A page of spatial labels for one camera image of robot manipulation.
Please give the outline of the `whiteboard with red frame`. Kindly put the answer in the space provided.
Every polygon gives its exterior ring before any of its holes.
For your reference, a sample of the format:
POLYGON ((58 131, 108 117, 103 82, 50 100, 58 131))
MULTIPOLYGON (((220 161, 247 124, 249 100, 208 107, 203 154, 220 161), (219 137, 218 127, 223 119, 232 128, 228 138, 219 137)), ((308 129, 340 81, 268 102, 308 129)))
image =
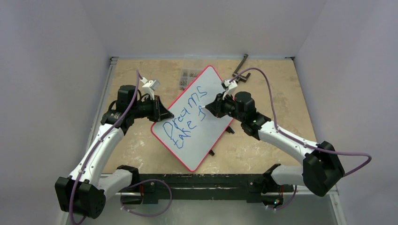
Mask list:
POLYGON ((223 91, 221 77, 209 65, 169 106, 175 117, 151 126, 152 134, 191 172, 197 170, 233 120, 217 118, 201 108, 223 91))

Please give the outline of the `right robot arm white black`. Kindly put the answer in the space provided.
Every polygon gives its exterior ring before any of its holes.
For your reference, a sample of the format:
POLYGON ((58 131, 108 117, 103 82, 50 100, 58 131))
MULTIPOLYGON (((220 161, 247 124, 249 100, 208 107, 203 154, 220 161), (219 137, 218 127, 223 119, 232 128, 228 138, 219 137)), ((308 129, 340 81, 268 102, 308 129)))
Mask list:
POLYGON ((325 196, 345 174, 332 144, 312 142, 277 126, 257 111, 254 99, 246 91, 234 97, 217 94, 205 108, 217 118, 229 116, 239 121, 248 136, 279 148, 300 163, 299 166, 275 164, 265 171, 259 183, 264 194, 294 185, 325 196))

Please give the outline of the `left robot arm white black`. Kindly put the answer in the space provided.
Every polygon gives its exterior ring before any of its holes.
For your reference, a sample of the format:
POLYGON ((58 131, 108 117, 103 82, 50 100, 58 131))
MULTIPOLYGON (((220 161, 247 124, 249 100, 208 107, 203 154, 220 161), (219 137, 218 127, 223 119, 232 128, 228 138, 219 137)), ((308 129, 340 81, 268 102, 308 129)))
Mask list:
POLYGON ((160 97, 153 94, 141 95, 137 86, 123 85, 117 93, 108 111, 103 115, 97 141, 93 142, 81 162, 68 177, 59 177, 55 191, 62 211, 69 214, 73 224, 74 216, 97 218, 105 203, 119 191, 138 190, 144 193, 144 184, 159 182, 171 193, 166 182, 159 179, 141 180, 135 167, 121 165, 106 178, 101 174, 111 153, 125 137, 136 119, 148 118, 151 122, 160 122, 174 118, 174 115, 161 103, 160 97))

